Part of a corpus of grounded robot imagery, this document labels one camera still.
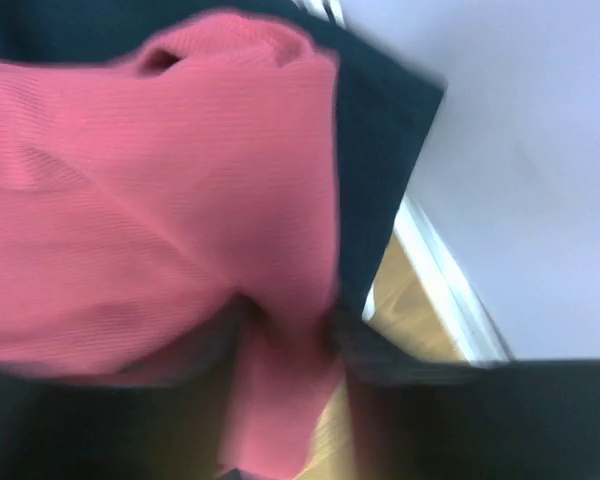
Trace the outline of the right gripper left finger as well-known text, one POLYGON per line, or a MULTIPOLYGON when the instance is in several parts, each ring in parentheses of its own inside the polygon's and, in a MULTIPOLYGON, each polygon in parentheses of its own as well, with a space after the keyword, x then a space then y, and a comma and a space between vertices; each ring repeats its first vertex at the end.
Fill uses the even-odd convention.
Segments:
POLYGON ((0 479, 213 479, 239 328, 233 299, 101 377, 26 378, 0 367, 0 479))

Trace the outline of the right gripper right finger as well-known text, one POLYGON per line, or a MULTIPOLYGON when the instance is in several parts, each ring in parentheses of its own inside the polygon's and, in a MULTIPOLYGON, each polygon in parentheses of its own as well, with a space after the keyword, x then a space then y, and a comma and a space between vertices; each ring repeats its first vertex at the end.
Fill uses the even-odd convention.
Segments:
POLYGON ((600 479, 600 360, 425 361, 344 307, 359 479, 600 479))

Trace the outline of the red tank top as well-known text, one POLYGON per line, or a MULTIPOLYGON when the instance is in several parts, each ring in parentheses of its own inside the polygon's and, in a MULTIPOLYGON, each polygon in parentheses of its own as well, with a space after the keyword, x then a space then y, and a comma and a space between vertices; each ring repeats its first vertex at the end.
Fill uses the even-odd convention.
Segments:
POLYGON ((109 65, 0 62, 0 365, 102 379, 245 295, 221 461, 295 477, 341 374, 337 72, 231 11, 109 65))

